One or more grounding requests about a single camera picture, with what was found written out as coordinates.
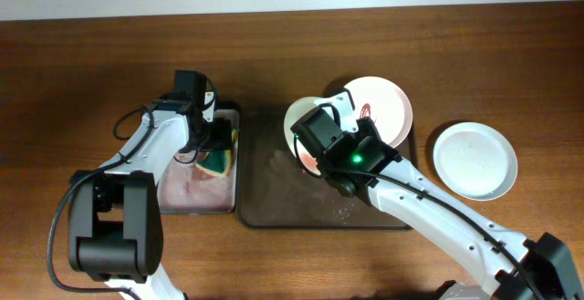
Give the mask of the green yellow sponge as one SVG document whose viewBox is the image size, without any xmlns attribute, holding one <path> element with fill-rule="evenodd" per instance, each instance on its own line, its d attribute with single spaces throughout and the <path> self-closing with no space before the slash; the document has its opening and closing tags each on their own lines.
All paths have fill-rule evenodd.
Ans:
<svg viewBox="0 0 584 300">
<path fill-rule="evenodd" d="M 233 129 L 231 132 L 232 146 L 228 150 L 214 150 L 207 152 L 195 163 L 195 167 L 214 177 L 226 176 L 233 166 L 237 137 L 238 131 Z"/>
</svg>

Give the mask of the pink plate with red stain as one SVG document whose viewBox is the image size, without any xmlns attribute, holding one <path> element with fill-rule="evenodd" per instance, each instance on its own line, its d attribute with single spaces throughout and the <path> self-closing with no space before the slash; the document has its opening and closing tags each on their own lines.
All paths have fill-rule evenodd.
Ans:
<svg viewBox="0 0 584 300">
<path fill-rule="evenodd" d="M 344 86 L 355 104 L 355 119 L 371 118 L 381 139 L 396 148 L 402 144 L 413 123 L 412 105 L 404 91 L 380 77 L 362 77 Z"/>
</svg>

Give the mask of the cream plate with red stain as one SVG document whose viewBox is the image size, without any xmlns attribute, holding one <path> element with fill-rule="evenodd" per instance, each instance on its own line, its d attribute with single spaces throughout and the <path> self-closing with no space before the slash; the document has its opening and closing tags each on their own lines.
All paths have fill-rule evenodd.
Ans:
<svg viewBox="0 0 584 300">
<path fill-rule="evenodd" d="M 291 130 L 291 127 L 301 119 L 306 113 L 311 111 L 316 107 L 314 100 L 318 97 L 305 97 L 300 98 L 294 103 L 292 103 L 286 112 L 284 117 L 284 134 L 287 145 L 292 152 L 292 155 L 296 158 L 299 157 L 304 166 L 313 174 L 319 175 L 320 171 L 317 168 L 316 159 L 311 156 L 306 148 L 298 141 L 295 142 L 295 135 Z"/>
</svg>

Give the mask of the light blue plate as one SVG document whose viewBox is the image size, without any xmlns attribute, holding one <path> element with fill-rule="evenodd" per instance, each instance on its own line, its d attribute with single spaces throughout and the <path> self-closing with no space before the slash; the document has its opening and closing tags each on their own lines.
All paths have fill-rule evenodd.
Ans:
<svg viewBox="0 0 584 300">
<path fill-rule="evenodd" d="M 482 202 L 504 196 L 518 176 L 511 143 L 496 129 L 477 122 L 445 129 L 433 145 L 433 165 L 451 191 Z"/>
</svg>

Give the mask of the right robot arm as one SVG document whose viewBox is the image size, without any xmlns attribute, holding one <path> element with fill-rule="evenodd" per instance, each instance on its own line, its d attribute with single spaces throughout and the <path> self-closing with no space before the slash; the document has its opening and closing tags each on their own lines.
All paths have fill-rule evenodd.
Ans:
<svg viewBox="0 0 584 300">
<path fill-rule="evenodd" d="M 478 283 L 468 295 L 582 298 L 576 265 L 562 241 L 550 233 L 530 240 L 456 200 L 386 144 L 371 119 L 344 127 L 336 110 L 315 108 L 291 131 L 341 195 L 405 222 L 459 263 Z"/>
</svg>

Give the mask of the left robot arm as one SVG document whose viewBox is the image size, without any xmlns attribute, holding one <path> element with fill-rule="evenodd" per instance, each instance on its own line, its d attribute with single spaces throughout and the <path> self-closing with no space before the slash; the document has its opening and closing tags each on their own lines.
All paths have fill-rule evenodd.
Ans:
<svg viewBox="0 0 584 300">
<path fill-rule="evenodd" d="M 171 92 L 138 108 L 137 130 L 93 171 L 76 171 L 64 199 L 68 262 L 126 299 L 184 299 L 162 267 L 158 183 L 178 153 L 227 150 L 232 127 L 214 116 L 216 88 L 205 74 L 178 70 Z"/>
</svg>

